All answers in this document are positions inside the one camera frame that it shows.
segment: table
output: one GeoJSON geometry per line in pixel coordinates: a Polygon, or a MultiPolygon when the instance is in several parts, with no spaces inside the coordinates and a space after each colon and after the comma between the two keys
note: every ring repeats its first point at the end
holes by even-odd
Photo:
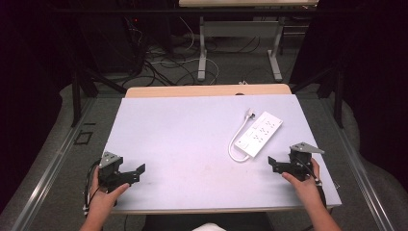
{"type": "MultiPolygon", "coordinates": [[[[122,99],[105,151],[123,157],[120,171],[146,164],[146,172],[120,197],[113,213],[301,208],[292,186],[268,164],[268,156],[288,162],[289,146],[301,141],[316,146],[296,96],[286,85],[130,89],[122,99]],[[230,159],[228,143],[248,107],[258,115],[267,111],[284,123],[258,156],[239,164],[230,159]]],[[[327,205],[341,205],[323,159],[313,155],[320,165],[327,205]]]]}
{"type": "MultiPolygon", "coordinates": [[[[180,0],[181,7],[188,8],[225,8],[225,7],[289,7],[313,6],[319,0],[180,0]]],[[[276,53],[282,37],[285,18],[279,17],[277,21],[205,21],[200,17],[200,60],[198,64],[199,81],[205,80],[207,50],[205,37],[264,37],[273,38],[272,49],[268,50],[268,58],[275,81],[281,82],[276,53]]]]}

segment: white tabletop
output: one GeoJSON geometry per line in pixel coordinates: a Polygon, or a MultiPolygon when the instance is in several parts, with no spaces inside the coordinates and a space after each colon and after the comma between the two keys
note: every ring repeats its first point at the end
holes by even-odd
{"type": "Polygon", "coordinates": [[[181,7],[312,6],[319,0],[180,0],[181,7]]]}
{"type": "MultiPolygon", "coordinates": [[[[288,162],[290,145],[301,141],[316,146],[295,95],[124,98],[105,150],[123,157],[120,171],[146,164],[146,172],[120,197],[113,213],[301,207],[293,187],[268,164],[268,156],[288,162]],[[258,156],[239,164],[229,157],[228,143],[248,108],[284,122],[258,156]]],[[[327,206],[341,205],[321,155],[313,157],[320,165],[327,206]]]]}

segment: hand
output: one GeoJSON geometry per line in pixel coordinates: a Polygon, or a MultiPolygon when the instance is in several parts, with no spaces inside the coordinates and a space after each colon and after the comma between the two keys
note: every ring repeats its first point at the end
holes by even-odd
{"type": "Polygon", "coordinates": [[[111,213],[116,200],[130,187],[123,184],[114,191],[107,193],[106,189],[99,188],[99,167],[93,172],[92,186],[90,189],[90,205],[87,220],[81,230],[101,230],[105,220],[111,213]]]}
{"type": "MultiPolygon", "coordinates": [[[[314,174],[320,179],[319,164],[313,158],[311,162],[314,174]]],[[[297,197],[299,197],[306,209],[322,205],[315,179],[312,176],[306,176],[305,181],[299,181],[288,172],[283,172],[282,177],[294,186],[297,197]]]]}

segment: power strip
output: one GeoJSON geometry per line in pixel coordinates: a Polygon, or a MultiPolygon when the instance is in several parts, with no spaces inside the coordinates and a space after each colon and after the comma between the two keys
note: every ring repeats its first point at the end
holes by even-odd
{"type": "Polygon", "coordinates": [[[255,157],[282,123],[282,119],[263,112],[234,145],[247,155],[255,157]]]}

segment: electrical outlet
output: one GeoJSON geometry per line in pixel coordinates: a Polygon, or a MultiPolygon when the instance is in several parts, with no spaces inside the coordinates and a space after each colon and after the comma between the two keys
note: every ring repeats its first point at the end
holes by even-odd
{"type": "Polygon", "coordinates": [[[282,119],[263,112],[234,145],[247,155],[255,157],[282,123],[282,119]]]}

